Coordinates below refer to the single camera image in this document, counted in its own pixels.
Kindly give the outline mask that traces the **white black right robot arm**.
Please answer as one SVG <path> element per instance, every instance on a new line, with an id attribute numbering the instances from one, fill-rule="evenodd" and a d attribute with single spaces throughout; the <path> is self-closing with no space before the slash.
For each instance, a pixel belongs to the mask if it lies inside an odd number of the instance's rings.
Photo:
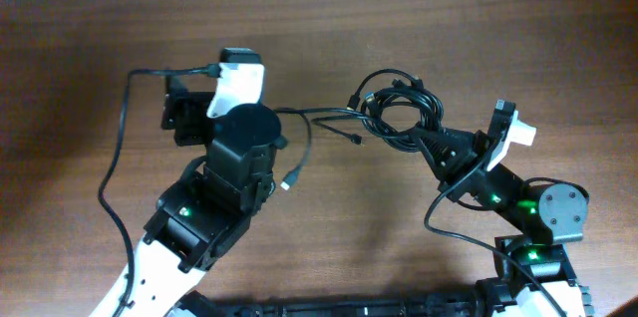
<path id="1" fill-rule="evenodd" d="M 487 132 L 415 128 L 410 135 L 440 182 L 440 195 L 459 202 L 468 194 L 474 210 L 493 212 L 518 233 L 488 247 L 496 275 L 468 292 L 439 293 L 410 314 L 427 316 L 591 316 L 595 309 L 566 246 L 583 237 L 589 194 L 580 185 L 548 177 L 523 179 L 502 164 L 512 144 L 529 146 L 535 129 L 516 120 Z"/>

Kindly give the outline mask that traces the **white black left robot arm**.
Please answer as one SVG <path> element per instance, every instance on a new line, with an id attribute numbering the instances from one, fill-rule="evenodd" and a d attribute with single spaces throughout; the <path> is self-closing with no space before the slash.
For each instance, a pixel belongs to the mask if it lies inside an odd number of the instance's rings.
<path id="1" fill-rule="evenodd" d="M 97 199 L 115 223 L 127 263 L 95 316 L 164 316 L 192 290 L 242 235 L 275 189 L 276 154 L 286 146 L 280 120 L 260 103 L 242 103 L 209 118 L 220 94 L 191 92 L 181 71 L 158 72 L 165 81 L 161 126 L 179 146 L 205 147 L 156 204 L 139 242 L 107 202 L 107 177 Z"/>

